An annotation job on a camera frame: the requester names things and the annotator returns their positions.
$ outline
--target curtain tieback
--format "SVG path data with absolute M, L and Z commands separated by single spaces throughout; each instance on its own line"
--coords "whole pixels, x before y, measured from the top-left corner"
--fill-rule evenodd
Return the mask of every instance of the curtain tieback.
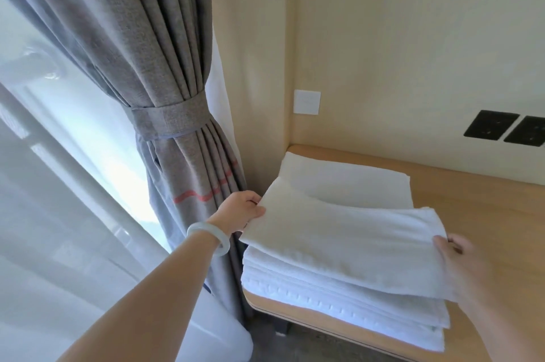
M 143 139 L 176 138 L 202 128 L 212 117 L 204 91 L 187 101 L 163 107 L 127 108 L 125 111 Z

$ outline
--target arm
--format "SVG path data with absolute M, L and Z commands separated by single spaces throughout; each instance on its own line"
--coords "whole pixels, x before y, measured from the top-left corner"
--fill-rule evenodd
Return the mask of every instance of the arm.
M 231 235 L 265 213 L 255 205 L 260 199 L 253 191 L 231 194 L 207 221 Z M 218 245 L 206 231 L 191 234 L 59 361 L 174 361 Z
M 514 314 L 497 297 L 488 262 L 465 237 L 435 236 L 458 304 L 479 332 L 494 362 L 541 362 Z

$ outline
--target forearm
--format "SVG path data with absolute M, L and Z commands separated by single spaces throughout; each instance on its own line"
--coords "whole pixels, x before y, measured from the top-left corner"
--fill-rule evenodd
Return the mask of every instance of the forearm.
M 481 336 L 493 362 L 542 362 L 514 314 L 499 300 L 468 305 L 464 312 Z
M 218 244 L 194 232 L 59 360 L 173 361 Z

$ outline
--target light switch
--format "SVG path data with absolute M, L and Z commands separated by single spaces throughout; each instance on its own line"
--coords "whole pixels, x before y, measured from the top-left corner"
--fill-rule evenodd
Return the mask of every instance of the light switch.
M 293 95 L 293 113 L 318 115 L 321 92 L 296 89 Z

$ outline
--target hand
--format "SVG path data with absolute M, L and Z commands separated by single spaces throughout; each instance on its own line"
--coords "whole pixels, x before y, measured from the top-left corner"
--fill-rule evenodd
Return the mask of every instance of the hand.
M 207 220 L 227 236 L 242 231 L 246 224 L 265 214 L 265 207 L 257 206 L 261 197 L 253 191 L 232 193 L 221 203 L 217 211 Z
M 460 308 L 468 313 L 494 298 L 494 280 L 487 259 L 461 235 L 436 235 L 433 244 L 445 259 L 446 269 Z

